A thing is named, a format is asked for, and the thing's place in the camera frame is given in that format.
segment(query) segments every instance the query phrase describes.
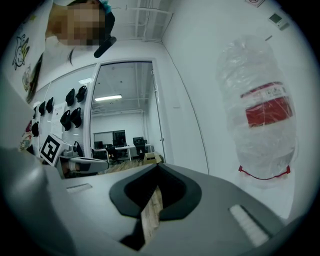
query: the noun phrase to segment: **poster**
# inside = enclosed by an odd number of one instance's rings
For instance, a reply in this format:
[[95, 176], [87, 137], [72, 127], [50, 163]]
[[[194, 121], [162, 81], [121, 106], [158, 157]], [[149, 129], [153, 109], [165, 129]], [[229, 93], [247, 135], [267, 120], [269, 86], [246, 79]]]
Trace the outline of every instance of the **poster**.
[[56, 104], [53, 107], [52, 119], [51, 119], [51, 133], [62, 139], [62, 124], [60, 119], [65, 112], [66, 102]]

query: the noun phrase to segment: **plastic bag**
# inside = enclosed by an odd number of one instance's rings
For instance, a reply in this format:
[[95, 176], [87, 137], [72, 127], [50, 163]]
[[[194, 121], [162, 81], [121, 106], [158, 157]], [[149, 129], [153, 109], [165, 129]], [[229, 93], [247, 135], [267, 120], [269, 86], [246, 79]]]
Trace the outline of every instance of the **plastic bag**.
[[253, 35], [229, 43], [216, 78], [239, 171], [262, 180], [287, 173], [296, 146], [295, 110], [269, 44]]

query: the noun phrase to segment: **fluorescent light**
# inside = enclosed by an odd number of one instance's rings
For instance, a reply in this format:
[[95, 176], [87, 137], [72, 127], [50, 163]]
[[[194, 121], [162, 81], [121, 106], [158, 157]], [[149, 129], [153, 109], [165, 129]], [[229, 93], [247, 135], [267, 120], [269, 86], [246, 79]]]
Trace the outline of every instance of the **fluorescent light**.
[[91, 83], [91, 78], [80, 80], [79, 83], [81, 85], [89, 84], [89, 83]]
[[108, 96], [108, 97], [102, 97], [102, 98], [95, 98], [94, 100], [96, 102], [101, 102], [101, 101], [107, 101], [107, 100], [115, 100], [115, 99], [121, 99], [121, 95], [115, 95], [115, 96]]

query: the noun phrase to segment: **black chair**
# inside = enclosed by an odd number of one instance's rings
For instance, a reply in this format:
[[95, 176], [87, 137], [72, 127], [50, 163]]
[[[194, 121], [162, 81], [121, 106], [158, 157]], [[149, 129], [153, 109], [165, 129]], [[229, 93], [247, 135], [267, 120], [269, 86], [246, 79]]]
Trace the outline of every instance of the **black chair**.
[[135, 144], [135, 149], [136, 149], [136, 153], [137, 155], [140, 157], [139, 162], [141, 160], [143, 160], [145, 158], [145, 154], [146, 154], [146, 144], [143, 143], [139, 143], [139, 144]]
[[118, 160], [119, 155], [118, 155], [118, 150], [116, 150], [116, 147], [111, 146], [111, 147], [107, 147], [106, 151], [109, 155], [111, 155], [111, 160], [112, 160], [112, 165], [114, 165], [115, 163], [117, 164], [121, 164], [121, 160]]

